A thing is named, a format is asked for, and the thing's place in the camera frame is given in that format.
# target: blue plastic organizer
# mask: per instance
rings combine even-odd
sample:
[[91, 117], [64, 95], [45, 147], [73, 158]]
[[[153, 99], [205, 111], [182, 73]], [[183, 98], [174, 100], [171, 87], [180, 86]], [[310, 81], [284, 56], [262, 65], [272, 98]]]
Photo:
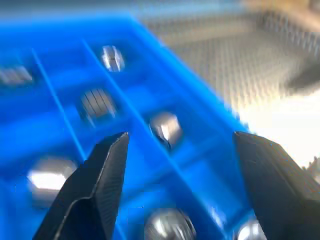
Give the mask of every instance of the blue plastic organizer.
[[[108, 72], [97, 53], [120, 49], [123, 72]], [[143, 239], [155, 208], [182, 209], [198, 240], [231, 240], [253, 216], [241, 177], [234, 131], [247, 131], [192, 72], [128, 17], [83, 17], [0, 25], [0, 65], [23, 64], [37, 77], [27, 88], [0, 88], [0, 240], [30, 240], [45, 209], [32, 207], [28, 169], [43, 155], [83, 163], [106, 136], [128, 131], [130, 142], [115, 240]], [[119, 106], [96, 128], [76, 103], [103, 86]], [[184, 137], [168, 152], [147, 121], [169, 110]]]

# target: perforated metal sheet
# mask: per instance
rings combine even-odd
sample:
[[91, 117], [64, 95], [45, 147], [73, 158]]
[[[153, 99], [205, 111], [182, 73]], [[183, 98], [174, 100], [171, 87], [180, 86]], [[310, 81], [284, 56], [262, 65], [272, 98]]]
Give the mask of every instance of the perforated metal sheet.
[[312, 50], [297, 44], [307, 36], [304, 31], [296, 30], [298, 37], [291, 40], [290, 31], [279, 34], [270, 24], [262, 26], [266, 18], [261, 16], [190, 16], [148, 27], [252, 131], [280, 143], [300, 166], [308, 166], [320, 153], [320, 64]]

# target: blue tray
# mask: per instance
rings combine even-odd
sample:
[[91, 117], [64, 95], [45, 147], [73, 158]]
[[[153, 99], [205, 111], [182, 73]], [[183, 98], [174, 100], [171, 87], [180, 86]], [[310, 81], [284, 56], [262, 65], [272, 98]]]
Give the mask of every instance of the blue tray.
[[[114, 45], [126, 60], [108, 72], [97, 57]], [[83, 163], [106, 136], [128, 131], [130, 143], [116, 240], [142, 239], [155, 208], [182, 209], [199, 240], [231, 240], [253, 216], [232, 141], [247, 131], [221, 99], [129, 17], [82, 17], [0, 25], [0, 65], [23, 64], [36, 76], [27, 88], [0, 88], [0, 239], [29, 240], [46, 209], [32, 207], [26, 174], [52, 153]], [[96, 128], [76, 103], [103, 86], [119, 113]], [[169, 110], [184, 137], [168, 152], [148, 119]]]

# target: blurry background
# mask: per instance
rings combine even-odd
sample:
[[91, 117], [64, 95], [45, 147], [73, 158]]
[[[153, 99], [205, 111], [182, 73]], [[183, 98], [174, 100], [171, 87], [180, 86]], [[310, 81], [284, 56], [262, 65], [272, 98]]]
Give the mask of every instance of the blurry background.
[[131, 14], [251, 131], [301, 167], [320, 157], [320, 13], [309, 0], [11, 0], [1, 11], [12, 19]]

